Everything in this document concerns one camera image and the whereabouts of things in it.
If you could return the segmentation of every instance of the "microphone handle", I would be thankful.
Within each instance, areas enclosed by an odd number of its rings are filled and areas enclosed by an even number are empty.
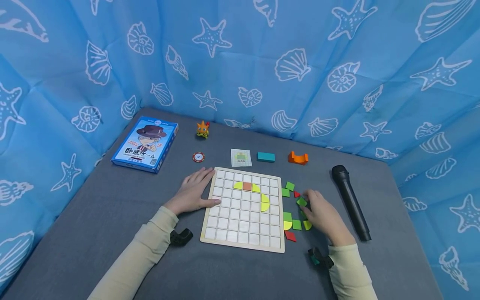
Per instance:
[[[338,180],[337,185],[338,189],[340,190],[340,194],[342,195],[343,202],[347,207],[353,227],[355,228],[360,240],[371,240],[372,238],[370,236],[370,230],[368,229],[367,222],[365,221],[365,217],[363,216],[350,181],[347,179]]]

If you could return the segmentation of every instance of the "hand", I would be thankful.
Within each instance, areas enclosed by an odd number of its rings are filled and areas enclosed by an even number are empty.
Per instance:
[[[165,203],[164,207],[168,208],[177,216],[181,213],[192,212],[203,207],[212,207],[220,204],[219,199],[201,198],[205,187],[215,174],[212,168],[201,168],[195,173],[185,177],[180,186],[179,191],[172,199]]]
[[[301,206],[308,220],[315,228],[323,232],[334,246],[347,246],[356,243],[338,211],[320,194],[319,191],[306,190],[303,193],[310,209]]]

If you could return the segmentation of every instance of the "black microphone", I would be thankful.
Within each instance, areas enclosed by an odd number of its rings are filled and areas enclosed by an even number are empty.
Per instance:
[[[368,229],[367,222],[365,222],[359,202],[357,201],[357,197],[355,196],[352,185],[350,184],[350,176],[348,175],[347,169],[345,169],[345,167],[342,165],[333,167],[332,177],[333,181],[340,190],[343,203],[345,203],[345,206],[347,207],[353,227],[360,237],[360,240],[371,240],[372,238],[370,237],[370,230]]]

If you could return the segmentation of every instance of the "gray tablecloth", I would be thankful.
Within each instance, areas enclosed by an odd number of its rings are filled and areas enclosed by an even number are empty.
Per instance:
[[[109,161],[140,115],[180,124],[159,174],[112,165]],[[370,227],[372,241],[360,242],[379,299],[441,299],[392,174],[383,162],[343,154],[220,124],[208,140],[195,135],[198,120],[152,109],[141,110],[107,152],[83,187],[34,250],[4,300],[84,300],[141,224],[174,195],[182,179],[200,167],[230,167],[230,149],[249,149],[251,172],[280,176],[296,189],[318,189],[353,227],[329,171],[342,164]],[[290,151],[308,153],[301,166],[287,161]],[[203,163],[192,160],[205,154]],[[256,153],[275,153],[276,162],[257,162]],[[206,197],[209,187],[204,192]],[[293,198],[284,210],[299,218]],[[177,232],[189,228],[193,239],[170,247],[145,278],[136,299],[335,299],[328,272],[313,267],[307,250],[326,239],[317,230],[296,231],[285,254],[219,246],[199,241],[204,210],[180,217]]]

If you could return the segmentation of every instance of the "grid board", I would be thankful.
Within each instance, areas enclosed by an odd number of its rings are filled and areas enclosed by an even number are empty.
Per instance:
[[[285,253],[280,177],[215,167],[200,241]]]

